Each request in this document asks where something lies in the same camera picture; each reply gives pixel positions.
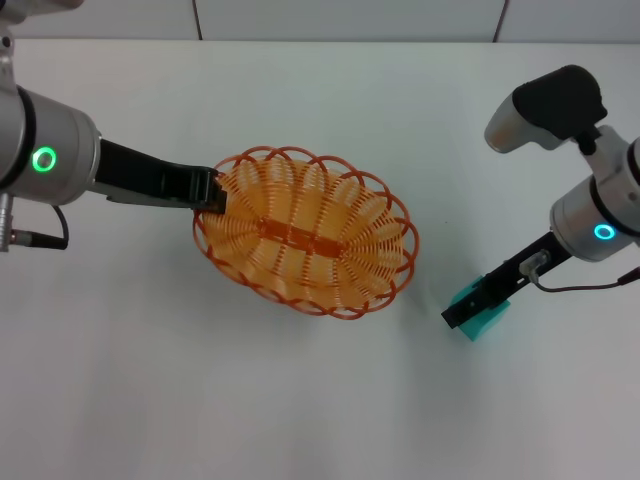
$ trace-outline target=white tabletop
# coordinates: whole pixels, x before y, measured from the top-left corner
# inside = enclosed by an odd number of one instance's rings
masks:
[[[20,84],[131,148],[346,158],[407,204],[422,252],[387,309],[306,317],[224,278],[190,212],[84,195],[65,209],[68,251],[0,257],[2,477],[638,478],[637,286],[527,288],[476,343],[440,317],[588,175],[571,145],[501,156],[483,140],[515,87],[569,63],[637,137],[638,46],[20,41]],[[24,201],[15,223],[59,228]],[[609,282],[639,261],[634,247],[544,280]]]

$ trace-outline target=blue led ring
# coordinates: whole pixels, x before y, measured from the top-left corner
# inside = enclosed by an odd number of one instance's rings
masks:
[[[600,225],[596,225],[596,228],[593,229],[593,234],[600,240],[611,240],[616,236],[616,231],[611,225],[601,223]]]

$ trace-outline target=orange wicker basket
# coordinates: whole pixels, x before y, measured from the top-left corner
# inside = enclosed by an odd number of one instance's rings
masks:
[[[418,231],[376,176],[297,147],[252,148],[216,168],[227,211],[196,211],[193,232],[232,280],[344,320],[381,310],[411,281]]]

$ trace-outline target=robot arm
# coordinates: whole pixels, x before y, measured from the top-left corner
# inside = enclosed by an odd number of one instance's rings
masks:
[[[640,241],[640,142],[629,144],[609,126],[600,88],[585,69],[567,66],[517,88],[498,108],[485,131],[489,146],[511,152],[528,142],[547,150],[574,140],[593,174],[551,208],[551,232],[485,275],[442,313],[451,328],[503,304],[529,283],[544,291],[611,288],[638,279],[638,269],[615,284],[544,288],[539,276],[571,257],[609,258]]]
[[[118,203],[225,210],[216,170],[166,162],[109,142],[83,112],[16,85],[8,26],[81,3],[0,0],[0,251],[11,243],[42,246],[20,235],[31,232],[12,230],[14,197],[57,206],[89,190]],[[50,248],[62,248],[54,243]]]

